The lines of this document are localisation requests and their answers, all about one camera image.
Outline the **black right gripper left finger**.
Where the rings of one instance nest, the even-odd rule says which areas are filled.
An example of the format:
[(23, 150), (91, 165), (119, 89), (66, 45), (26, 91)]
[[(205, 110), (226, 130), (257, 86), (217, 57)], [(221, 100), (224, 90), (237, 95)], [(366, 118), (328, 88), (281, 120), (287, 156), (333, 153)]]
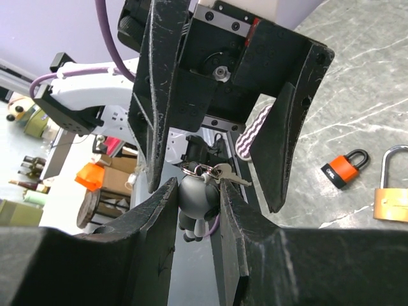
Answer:
[(92, 233), (1, 228), (2, 305), (166, 305), (178, 182)]

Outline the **grey figurine keychain with keys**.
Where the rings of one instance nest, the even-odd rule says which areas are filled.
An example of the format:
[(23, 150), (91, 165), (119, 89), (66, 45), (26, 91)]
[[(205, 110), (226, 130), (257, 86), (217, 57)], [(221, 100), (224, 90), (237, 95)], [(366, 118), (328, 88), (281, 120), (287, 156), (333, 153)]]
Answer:
[(184, 232), (186, 242), (200, 242), (216, 229), (216, 225), (213, 225), (206, 232), (206, 223), (213, 219), (219, 222), (221, 180), (226, 179), (245, 187), (252, 183), (237, 175), (228, 163), (209, 166), (183, 162), (180, 169), (185, 177), (178, 185), (178, 226)]

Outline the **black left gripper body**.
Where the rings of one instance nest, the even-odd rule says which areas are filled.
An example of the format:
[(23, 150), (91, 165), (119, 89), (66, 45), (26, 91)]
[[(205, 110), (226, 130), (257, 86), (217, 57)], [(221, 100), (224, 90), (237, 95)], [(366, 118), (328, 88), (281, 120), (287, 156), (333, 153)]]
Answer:
[[(119, 17), (120, 42), (139, 55), (151, 2), (126, 1)], [(170, 127), (243, 124), (261, 94), (278, 96), (312, 44), (324, 45), (226, 1), (198, 3), (182, 28)]]

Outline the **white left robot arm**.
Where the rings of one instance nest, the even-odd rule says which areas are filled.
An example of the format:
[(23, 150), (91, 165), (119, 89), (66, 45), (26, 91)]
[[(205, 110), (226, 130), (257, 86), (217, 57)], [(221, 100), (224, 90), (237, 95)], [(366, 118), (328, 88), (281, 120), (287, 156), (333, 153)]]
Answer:
[(147, 189), (159, 187), (174, 129), (242, 132), (260, 95), (274, 99), (245, 146), (269, 211), (286, 201), (303, 123), (335, 53), (275, 21), (277, 1), (126, 1), (119, 41), (138, 53), (81, 65), (66, 53), (51, 84), (34, 81), (34, 102), (78, 135), (118, 138), (138, 148)]

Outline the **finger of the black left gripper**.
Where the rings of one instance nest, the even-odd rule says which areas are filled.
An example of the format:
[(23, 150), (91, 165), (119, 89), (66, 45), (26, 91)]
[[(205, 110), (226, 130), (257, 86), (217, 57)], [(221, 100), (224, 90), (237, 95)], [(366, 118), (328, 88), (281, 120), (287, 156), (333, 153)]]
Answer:
[(189, 4), (189, 1), (152, 1), (147, 14), (128, 124), (145, 160), (149, 193), (160, 185), (175, 93), (177, 54)]
[(285, 204), (296, 143), (333, 58), (334, 51), (325, 45), (305, 48), (251, 145), (252, 163), (272, 213)]

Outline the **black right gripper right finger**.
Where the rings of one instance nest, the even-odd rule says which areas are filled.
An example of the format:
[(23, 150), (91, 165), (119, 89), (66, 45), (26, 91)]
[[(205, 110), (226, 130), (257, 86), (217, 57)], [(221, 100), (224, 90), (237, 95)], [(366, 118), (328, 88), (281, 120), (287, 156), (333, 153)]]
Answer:
[(221, 182), (228, 305), (406, 305), (407, 233), (281, 228)]

